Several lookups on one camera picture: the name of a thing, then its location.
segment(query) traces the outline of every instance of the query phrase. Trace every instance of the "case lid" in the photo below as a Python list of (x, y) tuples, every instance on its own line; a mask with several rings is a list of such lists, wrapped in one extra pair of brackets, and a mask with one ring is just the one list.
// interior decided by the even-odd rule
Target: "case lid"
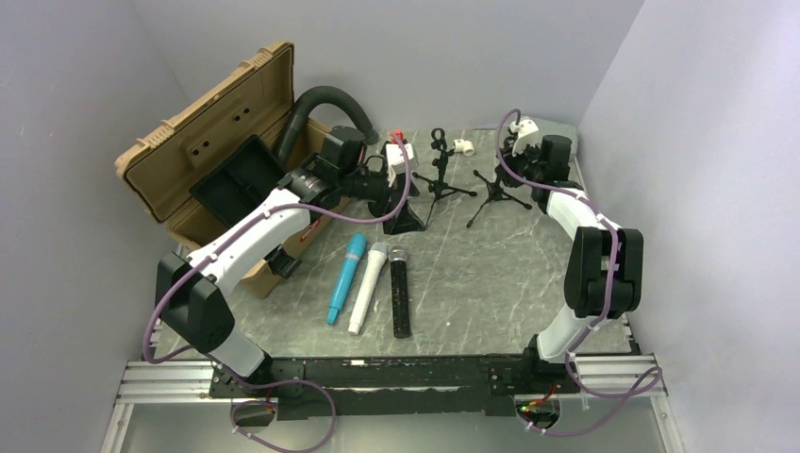
[(114, 162), (117, 177), (164, 222), (192, 197), (197, 181), (289, 112), (293, 65), (291, 42), (260, 48), (219, 85), (137, 139)]

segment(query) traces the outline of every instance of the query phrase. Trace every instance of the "light gray wall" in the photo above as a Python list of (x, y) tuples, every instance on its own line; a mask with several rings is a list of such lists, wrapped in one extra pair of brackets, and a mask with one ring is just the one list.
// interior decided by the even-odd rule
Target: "light gray wall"
[(186, 105), (124, 0), (0, 6), (0, 451), (97, 451), (166, 233), (114, 176)]
[(690, 452), (797, 451), (800, 4), (644, 3), (580, 124)]
[(132, 1), (190, 98), (262, 45), (293, 41), (296, 95), (338, 86), (384, 128), (493, 126), (509, 106), (577, 124), (642, 4)]

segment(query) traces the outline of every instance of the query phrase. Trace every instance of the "marble table surface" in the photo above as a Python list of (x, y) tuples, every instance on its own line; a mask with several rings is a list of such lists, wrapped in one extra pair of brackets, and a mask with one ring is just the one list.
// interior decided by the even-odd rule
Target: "marble table surface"
[[(543, 134), (570, 137), (572, 126), (539, 122)], [(486, 186), (473, 175), (477, 169), (491, 176), (494, 168), (493, 130), (446, 130), (447, 140), (463, 138), (475, 144), (471, 157), (450, 159), (445, 180), (478, 192), (477, 197), (455, 194), (434, 207), (428, 230), (396, 236), (383, 234), (380, 225), (358, 226), (334, 222), (304, 253), (303, 263), (266, 299), (257, 299), (243, 288), (228, 303), (244, 332), (275, 357), (290, 356), (408, 356), (520, 353), (531, 337), (545, 329), (564, 304), (563, 279), (572, 242), (561, 227), (533, 210), (503, 201), (481, 211), (472, 228), (467, 221), (486, 197)], [(387, 133), (381, 135), (383, 143)], [(430, 161), (430, 132), (406, 132), (419, 153), (416, 171), (435, 178)], [(371, 147), (374, 152), (378, 145)], [(579, 180), (573, 163), (571, 178)], [(409, 205), (423, 220), (433, 195), (417, 181), (422, 192)], [(530, 190), (510, 193), (530, 201)], [(345, 213), (371, 217), (366, 204), (353, 202)], [(384, 266), (373, 303), (361, 333), (347, 331), (364, 259), (354, 278), (344, 310), (335, 326), (325, 323), (327, 305), (344, 259), (350, 237), (361, 232), (368, 247), (381, 241), (404, 246), (409, 252), (408, 290), (413, 336), (392, 336), (392, 298), (389, 266)], [(158, 342), (162, 354), (182, 343), (164, 327)], [(581, 352), (629, 352), (624, 323), (612, 321), (581, 346)], [(187, 353), (182, 358), (192, 357)]]

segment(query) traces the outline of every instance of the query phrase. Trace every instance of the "tripod stand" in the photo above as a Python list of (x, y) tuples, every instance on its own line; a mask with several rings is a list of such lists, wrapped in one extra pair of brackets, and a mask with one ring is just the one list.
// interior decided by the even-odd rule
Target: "tripod stand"
[(515, 202), (523, 205), (523, 207), (526, 210), (533, 209), (533, 206), (527, 204), (525, 201), (523, 201), (523, 200), (521, 200), (521, 199), (519, 199), (519, 198), (517, 198), (517, 197), (515, 197), (513, 195), (509, 195), (508, 193), (506, 193), (506, 190), (503, 189), (503, 187), (500, 186), (500, 178), (499, 177), (494, 182), (491, 182), (487, 178), (485, 178), (483, 175), (481, 175), (477, 170), (473, 170), (473, 175), (475, 175), (478, 178), (480, 178), (480, 180), (483, 181), (484, 184), (486, 184), (486, 190), (489, 192), (489, 194), (487, 195), (486, 200), (484, 200), (483, 203), (480, 205), (480, 208), (477, 209), (477, 212), (475, 213), (473, 218), (470, 219), (469, 222), (467, 222), (467, 227), (468, 228), (473, 225), (473, 222), (475, 221), (475, 218), (481, 212), (481, 210), (483, 210), (483, 207), (488, 205), (488, 204), (490, 204), (491, 202), (494, 202), (494, 201), (509, 201), (509, 200), (510, 201), (515, 201)]
[(453, 193), (466, 193), (470, 196), (477, 196), (477, 192), (453, 187), (444, 182), (444, 174), (447, 172), (447, 164), (450, 163), (450, 158), (456, 153), (456, 151), (453, 149), (449, 151), (447, 150), (447, 140), (444, 138), (444, 130), (440, 127), (430, 131), (430, 137), (433, 139), (433, 142), (430, 144), (431, 149), (439, 151), (439, 156), (433, 159), (431, 162), (431, 165), (436, 167), (436, 169), (439, 171), (439, 177), (436, 180), (433, 180), (428, 179), (427, 177), (424, 177), (416, 172), (412, 173), (415, 178), (425, 181), (427, 183), (427, 191), (429, 193), (433, 193), (433, 202), (430, 204), (430, 210), (427, 212), (427, 219), (425, 219), (426, 227), (430, 221), (430, 214), (433, 212), (433, 207), (436, 205), (437, 201), (450, 196)]

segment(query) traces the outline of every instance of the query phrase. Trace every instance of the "black metal base plate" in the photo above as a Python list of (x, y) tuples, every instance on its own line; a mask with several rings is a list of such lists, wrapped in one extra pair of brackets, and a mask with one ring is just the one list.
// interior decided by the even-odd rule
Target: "black metal base plate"
[[(275, 381), (302, 379), (305, 376), (305, 366), (301, 361), (274, 361), (272, 369)], [(300, 384), (280, 385), (274, 387), (271, 395), (279, 398), (296, 398), (303, 393), (304, 387)], [(269, 389), (253, 391), (242, 387), (231, 375), (220, 369), (214, 370), (211, 388), (208, 390), (208, 396), (211, 398), (258, 398), (268, 393)]]
[[(482, 411), (486, 415), (512, 416), (515, 409), (508, 399), (510, 394), (545, 394), (553, 382), (561, 385), (559, 394), (577, 393), (575, 384), (565, 374), (554, 379), (550, 374), (533, 373), (527, 383), (512, 379), (524, 371), (523, 357), (517, 354), (274, 359), (273, 372), (276, 379), (300, 377), (320, 384), (333, 397), (340, 415)], [(219, 371), (214, 377), (219, 379), (211, 385), (212, 398), (266, 395), (266, 391), (245, 392), (230, 376)], [(323, 395), (305, 386), (276, 387), (272, 396), (280, 399), (278, 420), (304, 420), (330, 414), (330, 405)]]

